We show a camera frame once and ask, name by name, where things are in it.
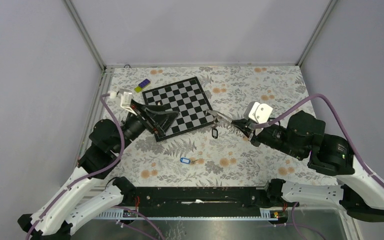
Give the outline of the blue capped key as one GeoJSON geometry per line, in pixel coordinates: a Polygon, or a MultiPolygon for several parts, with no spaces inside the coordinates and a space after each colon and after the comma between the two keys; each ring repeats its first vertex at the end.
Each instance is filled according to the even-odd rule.
{"type": "Polygon", "coordinates": [[[190,164],[191,160],[189,158],[181,157],[180,162],[183,164],[190,164]]]}

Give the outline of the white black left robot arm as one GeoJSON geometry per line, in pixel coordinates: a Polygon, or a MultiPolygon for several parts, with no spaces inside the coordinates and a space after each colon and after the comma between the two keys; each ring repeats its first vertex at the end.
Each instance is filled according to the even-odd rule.
{"type": "Polygon", "coordinates": [[[179,115],[163,105],[144,105],[131,100],[129,113],[119,121],[104,100],[111,119],[99,120],[89,135],[91,146],[78,165],[43,207],[19,217],[18,224],[28,240],[69,240],[81,227],[111,207],[128,206],[135,200],[133,185],[125,178],[99,195],[80,203],[119,164],[124,150],[144,131],[164,135],[179,115]]]}

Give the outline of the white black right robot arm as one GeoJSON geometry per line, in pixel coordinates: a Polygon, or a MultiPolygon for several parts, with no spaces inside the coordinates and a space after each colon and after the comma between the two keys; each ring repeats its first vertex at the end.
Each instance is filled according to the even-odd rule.
{"type": "Polygon", "coordinates": [[[384,222],[384,180],[376,182],[364,170],[345,138],[327,134],[324,121],[299,111],[285,127],[273,124],[256,132],[251,130],[251,123],[249,119],[238,119],[231,125],[253,146],[266,145],[297,160],[308,159],[310,169],[339,181],[338,185],[315,186],[272,179],[265,189],[265,199],[271,205],[324,205],[363,222],[384,222]]]}

